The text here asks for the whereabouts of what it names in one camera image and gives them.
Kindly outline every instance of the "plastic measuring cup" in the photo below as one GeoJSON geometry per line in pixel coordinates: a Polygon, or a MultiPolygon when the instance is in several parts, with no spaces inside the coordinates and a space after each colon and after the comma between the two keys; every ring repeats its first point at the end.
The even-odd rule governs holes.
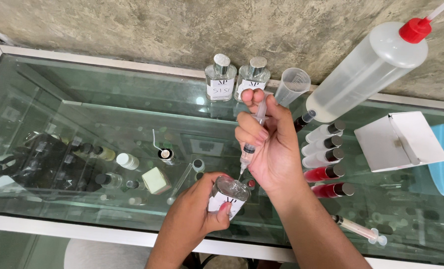
{"type": "Polygon", "coordinates": [[[310,89],[310,84],[310,76],[305,71],[296,67],[289,68],[283,71],[275,99],[280,105],[288,107],[293,100],[310,89]]]}

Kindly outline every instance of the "large plastic bottle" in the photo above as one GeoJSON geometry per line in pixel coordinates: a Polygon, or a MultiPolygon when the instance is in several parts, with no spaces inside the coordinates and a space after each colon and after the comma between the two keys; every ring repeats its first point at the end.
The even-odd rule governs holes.
{"type": "Polygon", "coordinates": [[[424,19],[374,27],[308,97],[307,110],[316,110],[315,120],[332,122],[420,66],[428,56],[429,23],[442,10],[444,3],[424,19]]]}

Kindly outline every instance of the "textured gray wall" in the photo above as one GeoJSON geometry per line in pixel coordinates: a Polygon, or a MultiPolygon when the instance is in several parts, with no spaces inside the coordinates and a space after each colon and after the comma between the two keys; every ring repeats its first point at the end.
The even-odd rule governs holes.
{"type": "MultiPolygon", "coordinates": [[[[204,69],[267,58],[272,78],[299,67],[319,84],[377,24],[424,17],[444,0],[0,0],[0,32],[17,43],[204,69]]],[[[444,12],[429,55],[383,92],[444,101],[444,12]]]]}

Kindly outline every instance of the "glass tabletop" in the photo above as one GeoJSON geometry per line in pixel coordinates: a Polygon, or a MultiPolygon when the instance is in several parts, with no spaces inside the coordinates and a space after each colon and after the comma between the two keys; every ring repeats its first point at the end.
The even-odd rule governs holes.
{"type": "MultiPolygon", "coordinates": [[[[166,201],[171,189],[160,195],[147,189],[107,189],[96,184],[94,177],[111,172],[134,180],[157,167],[174,186],[195,159],[203,160],[205,171],[238,176],[241,149],[234,129],[237,114],[247,109],[233,99],[209,102],[205,89],[203,79],[3,55],[0,161],[42,151],[31,143],[36,137],[44,145],[61,149],[76,141],[129,153],[140,166],[134,172],[115,160],[70,150],[24,159],[20,167],[25,173],[9,169],[9,162],[4,167],[9,170],[0,175],[0,213],[157,232],[170,207],[166,201]],[[155,144],[174,152],[175,165],[157,156],[153,130],[155,144]],[[41,171],[32,170],[33,162],[40,162],[41,171]],[[147,202],[131,205],[131,198],[147,202]]],[[[290,105],[294,117],[304,112],[307,96],[290,105]]],[[[347,125],[341,147],[347,173],[334,182],[350,182],[356,191],[353,196],[320,201],[330,214],[377,228],[387,236],[388,244],[382,247],[344,231],[362,254],[444,264],[444,196],[434,186],[428,167],[372,173],[353,133],[387,113],[405,111],[422,111],[431,126],[444,124],[443,110],[375,101],[363,102],[340,118],[347,125]]],[[[312,122],[298,133],[300,146],[319,125],[312,122]]],[[[248,170],[243,178],[252,178],[248,170]]],[[[192,169],[179,192],[195,181],[192,169]]],[[[258,184],[230,228],[209,237],[290,246],[270,199],[258,184]]]]}

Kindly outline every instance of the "white cardboard box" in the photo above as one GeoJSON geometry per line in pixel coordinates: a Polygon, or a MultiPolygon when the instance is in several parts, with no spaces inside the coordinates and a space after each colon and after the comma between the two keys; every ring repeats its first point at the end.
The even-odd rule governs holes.
{"type": "Polygon", "coordinates": [[[444,150],[420,111],[389,113],[355,130],[372,172],[444,161],[444,150]]]}

